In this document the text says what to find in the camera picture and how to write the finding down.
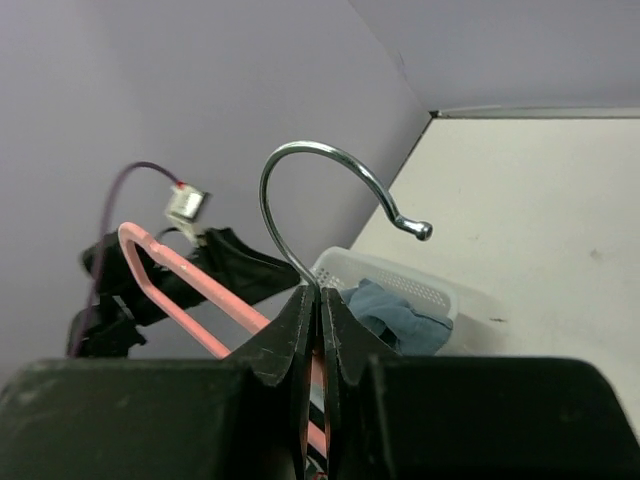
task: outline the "cable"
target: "cable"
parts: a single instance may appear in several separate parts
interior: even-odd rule
[[[120,192],[120,187],[122,186],[124,180],[133,170],[136,170],[138,168],[150,168],[151,170],[162,173],[164,176],[171,179],[171,181],[176,185],[182,184],[182,182],[178,180],[178,177],[176,177],[173,173],[153,162],[135,162],[127,165],[120,171],[116,179],[113,181],[111,189],[109,190],[109,194],[107,195],[107,199],[104,203],[102,218],[100,219],[98,248],[96,249],[96,255],[93,260],[93,264],[91,265],[91,278],[93,279],[93,281],[91,282],[91,288],[89,289],[89,294],[87,295],[86,309],[79,327],[74,332],[71,348],[69,349],[69,356],[72,358],[77,357],[80,354],[82,340],[84,339],[84,334],[86,333],[86,330],[89,326],[89,320],[91,319],[91,312],[93,310],[93,299],[96,292],[98,291],[98,287],[100,286],[100,279],[102,278],[102,264],[104,262],[104,236],[107,234],[107,230],[109,229],[109,225],[111,223],[111,216],[113,214],[116,197]]]

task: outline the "metal hook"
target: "metal hook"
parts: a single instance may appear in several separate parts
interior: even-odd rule
[[[320,292],[320,284],[318,283],[318,280],[315,278],[311,270],[309,270],[300,261],[300,259],[296,257],[289,246],[285,243],[280,232],[278,232],[278,229],[276,228],[273,216],[271,215],[271,207],[269,206],[267,184],[269,182],[271,172],[282,158],[293,153],[316,153],[335,160],[340,165],[347,167],[375,194],[380,205],[382,205],[387,218],[396,228],[412,233],[421,241],[428,240],[431,237],[431,234],[433,233],[433,226],[430,223],[418,222],[400,215],[398,207],[396,206],[396,203],[389,191],[384,187],[384,185],[382,185],[374,173],[357,158],[349,155],[347,152],[340,150],[339,148],[325,145],[323,143],[308,141],[285,143],[271,154],[267,160],[264,170],[262,171],[262,177],[260,178],[260,208],[262,210],[264,222],[267,225],[267,230],[269,230],[269,234],[278,247],[278,250],[280,250],[282,255],[289,260],[291,265],[293,265],[298,273],[300,273],[302,278],[304,278],[309,285],[313,285],[316,294],[319,294]]]

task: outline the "electrical connector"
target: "electrical connector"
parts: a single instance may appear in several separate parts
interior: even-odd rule
[[[197,219],[209,198],[209,194],[186,183],[171,187],[173,196],[165,209],[165,216],[189,241],[197,246],[200,228]]]

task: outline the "blue cloth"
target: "blue cloth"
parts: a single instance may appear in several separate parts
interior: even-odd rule
[[[421,315],[404,298],[366,278],[340,295],[353,316],[376,336],[384,339],[389,329],[395,338],[387,344],[401,355],[433,355],[451,336],[450,319]]]

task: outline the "black fabric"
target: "black fabric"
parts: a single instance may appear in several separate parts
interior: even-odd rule
[[[300,283],[300,275],[291,265],[253,250],[230,228],[209,228],[199,240],[200,246],[187,256],[187,260],[249,305]],[[105,269],[98,288],[100,301],[92,309],[92,321],[80,351],[83,357],[126,355],[133,345],[144,342],[142,337],[129,335],[131,326],[147,326],[166,318],[164,311],[147,298],[133,278],[120,249],[117,232],[105,235],[105,246]],[[206,300],[180,277],[159,268],[144,250],[138,249],[138,254],[151,282],[181,308],[191,308]],[[91,271],[95,255],[96,245],[81,255],[81,263],[87,272]],[[118,329],[112,328],[114,322],[122,320],[112,308],[116,297],[118,304],[124,304],[127,309],[127,321]],[[80,312],[72,320],[69,339],[73,338],[73,332],[83,318],[84,312]],[[127,339],[118,332],[127,332]]]

